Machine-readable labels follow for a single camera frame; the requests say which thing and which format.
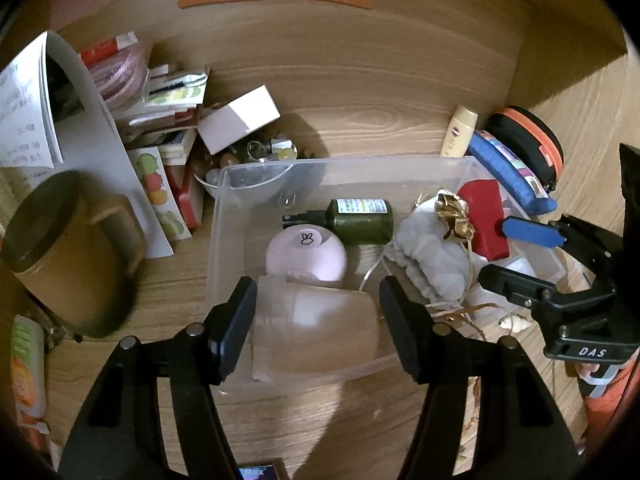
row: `bottle label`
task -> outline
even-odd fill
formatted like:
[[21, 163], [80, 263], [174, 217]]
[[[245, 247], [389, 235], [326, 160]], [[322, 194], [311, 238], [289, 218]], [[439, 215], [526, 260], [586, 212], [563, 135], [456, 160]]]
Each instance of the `bottle label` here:
[[338, 213], [388, 213], [381, 199], [338, 198]]

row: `blue pouch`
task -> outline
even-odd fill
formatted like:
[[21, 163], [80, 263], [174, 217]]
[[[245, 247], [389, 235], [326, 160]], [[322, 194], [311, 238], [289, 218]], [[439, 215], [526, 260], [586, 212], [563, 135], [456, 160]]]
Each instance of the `blue pouch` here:
[[529, 216], [551, 213], [558, 208], [536, 175], [490, 133], [476, 130], [468, 153], [489, 170]]

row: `white cardboard box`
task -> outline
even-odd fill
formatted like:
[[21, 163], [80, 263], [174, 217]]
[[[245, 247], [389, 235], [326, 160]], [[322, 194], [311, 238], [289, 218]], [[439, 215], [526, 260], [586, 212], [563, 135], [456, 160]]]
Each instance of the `white cardboard box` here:
[[198, 130], [213, 155], [279, 116], [280, 112], [263, 85], [201, 118]]

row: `booklet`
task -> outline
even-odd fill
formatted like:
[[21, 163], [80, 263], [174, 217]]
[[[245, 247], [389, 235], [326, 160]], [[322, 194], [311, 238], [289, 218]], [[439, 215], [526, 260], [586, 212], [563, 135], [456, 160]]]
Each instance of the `booklet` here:
[[[0, 181], [19, 203], [49, 175], [66, 170], [81, 171], [90, 202], [109, 193], [129, 198], [148, 258], [173, 254], [91, 74], [49, 31], [0, 74]], [[132, 240], [113, 242], [125, 254], [132, 250]]]

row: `fruit stickers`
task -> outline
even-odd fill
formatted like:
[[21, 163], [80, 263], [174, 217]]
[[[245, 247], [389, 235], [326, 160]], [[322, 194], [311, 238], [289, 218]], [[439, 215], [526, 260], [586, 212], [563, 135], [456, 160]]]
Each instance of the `fruit stickers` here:
[[180, 210], [169, 188], [157, 147], [139, 148], [127, 152], [129, 160], [151, 202], [169, 240], [183, 240], [191, 234], [182, 220]]

